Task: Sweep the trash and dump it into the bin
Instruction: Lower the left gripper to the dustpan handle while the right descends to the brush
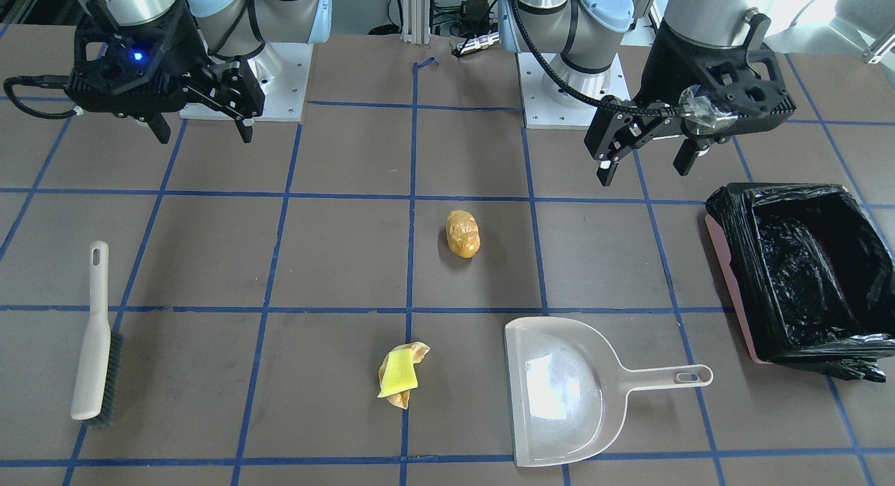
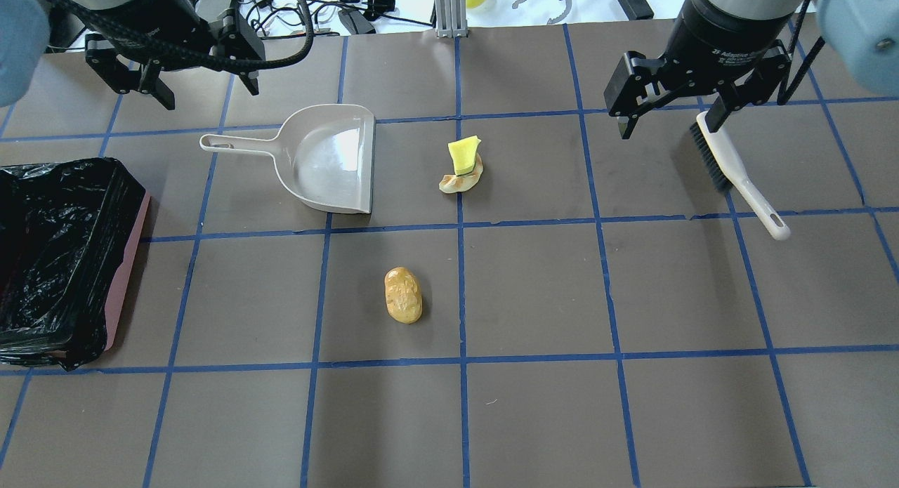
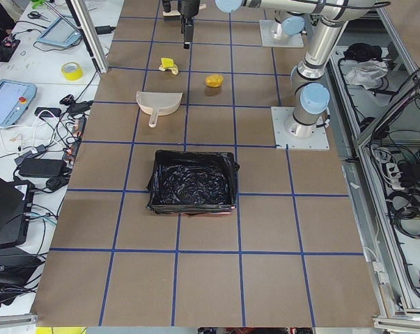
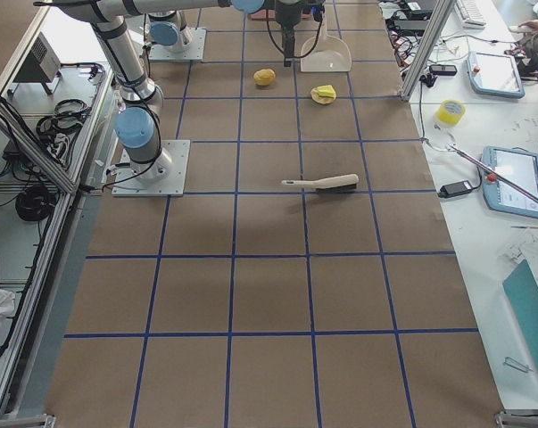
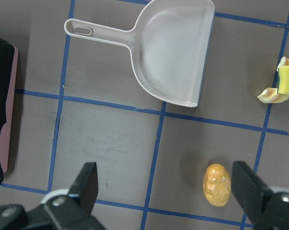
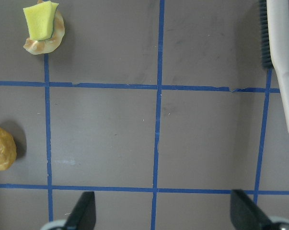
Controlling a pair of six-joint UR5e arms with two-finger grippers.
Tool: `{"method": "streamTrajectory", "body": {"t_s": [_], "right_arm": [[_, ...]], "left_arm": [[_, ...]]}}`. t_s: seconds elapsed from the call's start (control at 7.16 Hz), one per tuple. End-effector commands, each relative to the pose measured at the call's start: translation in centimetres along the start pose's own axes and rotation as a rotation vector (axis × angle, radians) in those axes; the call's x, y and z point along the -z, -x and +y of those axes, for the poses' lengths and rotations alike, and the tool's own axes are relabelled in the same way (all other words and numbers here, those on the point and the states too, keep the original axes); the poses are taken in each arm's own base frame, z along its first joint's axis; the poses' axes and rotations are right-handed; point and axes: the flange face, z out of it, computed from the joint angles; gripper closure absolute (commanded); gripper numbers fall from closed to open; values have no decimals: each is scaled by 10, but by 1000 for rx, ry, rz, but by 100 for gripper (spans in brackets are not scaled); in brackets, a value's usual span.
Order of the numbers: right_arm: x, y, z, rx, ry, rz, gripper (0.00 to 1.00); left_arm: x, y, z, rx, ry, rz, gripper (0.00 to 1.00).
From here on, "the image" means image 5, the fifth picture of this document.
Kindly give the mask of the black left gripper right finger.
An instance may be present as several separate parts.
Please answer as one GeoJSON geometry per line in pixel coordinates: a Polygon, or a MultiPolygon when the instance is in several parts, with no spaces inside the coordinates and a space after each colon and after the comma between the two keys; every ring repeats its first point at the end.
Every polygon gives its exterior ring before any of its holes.
{"type": "Polygon", "coordinates": [[[254,230],[289,230],[289,189],[268,186],[245,162],[234,161],[231,191],[254,230]]]}

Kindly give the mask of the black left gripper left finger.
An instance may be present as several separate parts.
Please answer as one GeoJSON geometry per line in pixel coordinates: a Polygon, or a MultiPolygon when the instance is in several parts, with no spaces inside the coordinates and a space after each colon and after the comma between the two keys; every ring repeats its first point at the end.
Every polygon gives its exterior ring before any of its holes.
{"type": "Polygon", "coordinates": [[[0,206],[0,230],[103,230],[91,215],[97,195],[97,165],[87,162],[69,189],[50,192],[36,208],[0,206]]]}

